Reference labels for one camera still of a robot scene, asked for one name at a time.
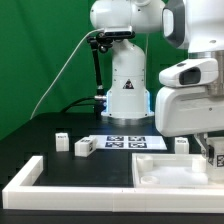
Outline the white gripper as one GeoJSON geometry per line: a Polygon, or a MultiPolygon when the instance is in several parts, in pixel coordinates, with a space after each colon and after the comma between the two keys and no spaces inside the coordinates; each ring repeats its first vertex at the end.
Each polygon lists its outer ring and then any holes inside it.
{"type": "Polygon", "coordinates": [[[203,132],[224,129],[224,97],[212,96],[208,90],[218,75],[214,58],[187,59],[167,68],[159,74],[164,87],[155,106],[157,130],[166,137],[195,134],[201,154],[210,164],[214,162],[214,147],[203,132]]]}

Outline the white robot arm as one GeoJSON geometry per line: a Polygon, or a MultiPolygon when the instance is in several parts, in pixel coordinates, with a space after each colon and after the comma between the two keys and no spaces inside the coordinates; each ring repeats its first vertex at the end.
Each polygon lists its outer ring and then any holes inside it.
{"type": "Polygon", "coordinates": [[[111,48],[112,87],[103,115],[140,120],[150,115],[143,51],[129,40],[161,30],[188,58],[159,73],[163,87],[155,105],[155,125],[166,137],[193,134],[202,154],[221,168],[224,138],[224,0],[96,0],[90,20],[100,48],[111,48]]]}

